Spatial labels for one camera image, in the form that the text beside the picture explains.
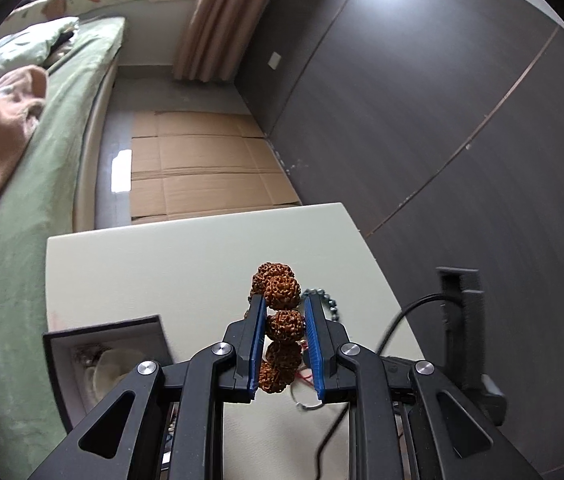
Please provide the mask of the red string charm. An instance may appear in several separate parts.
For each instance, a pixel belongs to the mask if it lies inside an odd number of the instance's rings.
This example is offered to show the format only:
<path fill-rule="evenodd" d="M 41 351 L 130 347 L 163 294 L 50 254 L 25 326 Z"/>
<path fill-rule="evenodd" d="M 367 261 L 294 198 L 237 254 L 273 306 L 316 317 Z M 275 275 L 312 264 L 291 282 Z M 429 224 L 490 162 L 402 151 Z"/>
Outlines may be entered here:
<path fill-rule="evenodd" d="M 300 362 L 299 367 L 297 367 L 295 378 L 304 385 L 312 387 L 314 385 L 314 378 L 312 378 L 312 371 L 307 364 L 307 357 L 305 356 L 305 352 L 308 350 L 308 344 L 306 340 L 301 340 L 298 344 L 300 348 L 302 348 L 302 362 Z"/>

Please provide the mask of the black jewelry box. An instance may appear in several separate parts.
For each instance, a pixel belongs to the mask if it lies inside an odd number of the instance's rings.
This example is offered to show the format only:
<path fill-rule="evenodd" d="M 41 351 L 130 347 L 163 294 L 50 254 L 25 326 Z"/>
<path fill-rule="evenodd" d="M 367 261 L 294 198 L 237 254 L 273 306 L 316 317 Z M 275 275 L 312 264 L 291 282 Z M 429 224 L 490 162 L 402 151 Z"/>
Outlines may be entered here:
<path fill-rule="evenodd" d="M 138 364 L 172 363 L 157 315 L 50 332 L 42 336 L 42 343 L 66 431 L 72 431 Z"/>

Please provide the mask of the white foam table pad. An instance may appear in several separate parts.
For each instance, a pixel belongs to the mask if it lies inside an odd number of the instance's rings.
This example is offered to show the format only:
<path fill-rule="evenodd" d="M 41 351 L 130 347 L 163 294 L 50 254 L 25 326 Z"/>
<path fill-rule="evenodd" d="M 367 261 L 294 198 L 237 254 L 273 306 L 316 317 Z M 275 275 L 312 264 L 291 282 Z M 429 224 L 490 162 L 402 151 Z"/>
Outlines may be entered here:
<path fill-rule="evenodd" d="M 340 204 L 280 208 L 54 236 L 46 262 L 51 330 L 156 314 L 185 361 L 242 318 L 258 266 L 282 262 L 336 302 L 348 336 L 372 349 L 399 304 Z M 344 479 L 348 430 L 297 384 L 224 409 L 228 479 Z"/>

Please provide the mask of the flattened cardboard floor sheets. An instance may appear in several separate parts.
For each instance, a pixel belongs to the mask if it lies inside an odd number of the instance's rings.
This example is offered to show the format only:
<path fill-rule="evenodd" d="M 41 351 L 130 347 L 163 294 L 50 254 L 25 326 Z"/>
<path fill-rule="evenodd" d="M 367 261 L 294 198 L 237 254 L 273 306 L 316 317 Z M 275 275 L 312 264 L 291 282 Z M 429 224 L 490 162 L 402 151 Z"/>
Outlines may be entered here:
<path fill-rule="evenodd" d="M 130 153 L 133 224 L 300 204 L 250 115 L 139 112 Z"/>

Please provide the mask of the green bed sheet mattress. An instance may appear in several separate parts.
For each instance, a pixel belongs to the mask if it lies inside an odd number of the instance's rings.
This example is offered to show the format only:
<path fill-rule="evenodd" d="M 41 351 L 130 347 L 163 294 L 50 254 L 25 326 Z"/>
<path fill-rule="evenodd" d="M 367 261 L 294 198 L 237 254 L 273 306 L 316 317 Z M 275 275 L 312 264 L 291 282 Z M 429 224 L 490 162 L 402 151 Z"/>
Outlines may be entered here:
<path fill-rule="evenodd" d="M 65 436 L 44 357 L 46 251 L 74 229 L 82 147 L 105 77 L 125 37 L 123 18 L 78 25 L 49 70 L 40 123 L 0 191 L 0 478 L 25 479 Z"/>

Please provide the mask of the pink curtain right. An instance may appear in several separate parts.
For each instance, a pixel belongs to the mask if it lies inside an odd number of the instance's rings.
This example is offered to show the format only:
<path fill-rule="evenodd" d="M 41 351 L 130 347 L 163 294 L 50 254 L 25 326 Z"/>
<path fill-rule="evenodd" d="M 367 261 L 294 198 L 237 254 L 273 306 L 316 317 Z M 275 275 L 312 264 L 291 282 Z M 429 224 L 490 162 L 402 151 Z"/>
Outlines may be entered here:
<path fill-rule="evenodd" d="M 270 0 L 197 0 L 172 74 L 177 80 L 233 79 Z"/>

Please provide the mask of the light green floral duvet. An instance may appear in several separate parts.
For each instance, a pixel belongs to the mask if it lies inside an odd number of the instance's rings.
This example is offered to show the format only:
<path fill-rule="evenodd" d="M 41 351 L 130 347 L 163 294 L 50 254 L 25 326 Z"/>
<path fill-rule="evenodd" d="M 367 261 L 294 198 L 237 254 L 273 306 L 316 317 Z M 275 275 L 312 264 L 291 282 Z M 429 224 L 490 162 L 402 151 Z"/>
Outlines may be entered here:
<path fill-rule="evenodd" d="M 69 16 L 29 26 L 0 39 L 0 78 L 11 70 L 43 66 L 55 50 L 74 36 L 79 18 Z"/>

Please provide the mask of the cream bed frame side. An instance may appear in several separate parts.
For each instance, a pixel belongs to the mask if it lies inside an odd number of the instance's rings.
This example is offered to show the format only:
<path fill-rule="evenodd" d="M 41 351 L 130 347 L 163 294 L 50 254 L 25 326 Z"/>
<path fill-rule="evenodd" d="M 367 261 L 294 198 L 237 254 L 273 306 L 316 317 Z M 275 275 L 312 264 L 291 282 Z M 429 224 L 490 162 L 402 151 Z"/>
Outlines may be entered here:
<path fill-rule="evenodd" d="M 73 230 L 75 232 L 91 231 L 96 225 L 96 181 L 98 180 L 100 148 L 117 70 L 118 59 L 114 58 L 96 92 L 84 129 L 74 196 Z"/>

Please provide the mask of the white wall socket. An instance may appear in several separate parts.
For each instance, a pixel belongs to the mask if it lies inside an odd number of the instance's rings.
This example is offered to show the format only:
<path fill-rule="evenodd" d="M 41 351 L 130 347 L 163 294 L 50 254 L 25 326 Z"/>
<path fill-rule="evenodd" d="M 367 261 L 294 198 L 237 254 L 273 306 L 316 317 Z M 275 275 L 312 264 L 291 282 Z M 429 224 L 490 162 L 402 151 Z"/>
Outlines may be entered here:
<path fill-rule="evenodd" d="M 278 52 L 272 52 L 268 61 L 268 66 L 272 70 L 276 70 L 279 66 L 282 56 Z"/>

